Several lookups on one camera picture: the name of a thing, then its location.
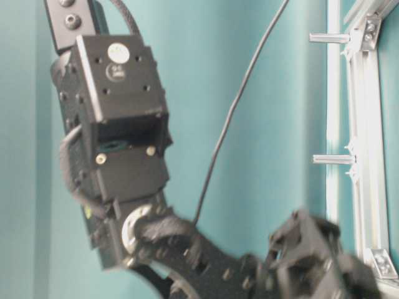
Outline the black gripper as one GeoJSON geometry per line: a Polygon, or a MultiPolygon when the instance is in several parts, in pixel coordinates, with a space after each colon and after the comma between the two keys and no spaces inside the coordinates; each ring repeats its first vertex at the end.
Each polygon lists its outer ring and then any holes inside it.
{"type": "Polygon", "coordinates": [[[266,298],[381,298],[370,266],[343,251],[338,225],[298,210],[269,238],[266,298]]]}

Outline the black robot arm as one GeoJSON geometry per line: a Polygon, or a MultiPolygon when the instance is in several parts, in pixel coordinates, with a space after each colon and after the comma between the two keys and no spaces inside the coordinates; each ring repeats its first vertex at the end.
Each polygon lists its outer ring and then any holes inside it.
{"type": "Polygon", "coordinates": [[[167,206],[172,140],[156,61],[121,1],[129,34],[107,34],[97,1],[46,1],[51,75],[65,137],[60,168],[106,269],[143,276],[162,298],[380,298],[372,269],[345,254],[337,225],[295,211],[265,259],[230,256],[167,206]]]}

